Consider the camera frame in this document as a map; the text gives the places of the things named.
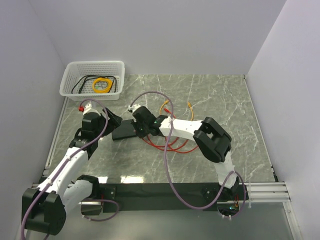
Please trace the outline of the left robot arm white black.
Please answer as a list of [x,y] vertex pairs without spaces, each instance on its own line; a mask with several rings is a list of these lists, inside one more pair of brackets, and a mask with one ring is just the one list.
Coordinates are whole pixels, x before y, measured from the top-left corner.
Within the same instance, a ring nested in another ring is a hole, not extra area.
[[22,195],[20,239],[25,230],[56,236],[63,228],[67,214],[80,202],[105,202],[97,177],[75,175],[88,162],[98,148],[100,138],[117,129],[122,118],[108,108],[103,113],[91,106],[80,106],[83,113],[81,127],[77,129],[68,149],[52,173],[36,188],[28,188]]

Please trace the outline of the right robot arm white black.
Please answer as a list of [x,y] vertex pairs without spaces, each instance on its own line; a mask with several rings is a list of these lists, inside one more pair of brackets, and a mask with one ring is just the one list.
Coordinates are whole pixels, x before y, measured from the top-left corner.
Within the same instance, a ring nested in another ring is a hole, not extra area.
[[211,117],[204,120],[181,120],[166,115],[155,117],[145,106],[128,107],[132,125],[140,138],[148,135],[176,137],[195,141],[203,156],[213,162],[221,186],[227,175],[234,171],[231,158],[231,136]]

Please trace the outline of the black network switch box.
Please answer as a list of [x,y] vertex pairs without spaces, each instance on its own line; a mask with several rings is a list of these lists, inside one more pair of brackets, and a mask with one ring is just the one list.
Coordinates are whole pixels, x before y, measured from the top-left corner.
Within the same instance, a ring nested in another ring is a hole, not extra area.
[[136,137],[136,130],[132,125],[132,120],[123,120],[119,127],[117,127],[112,133],[111,138],[113,141],[123,140]]

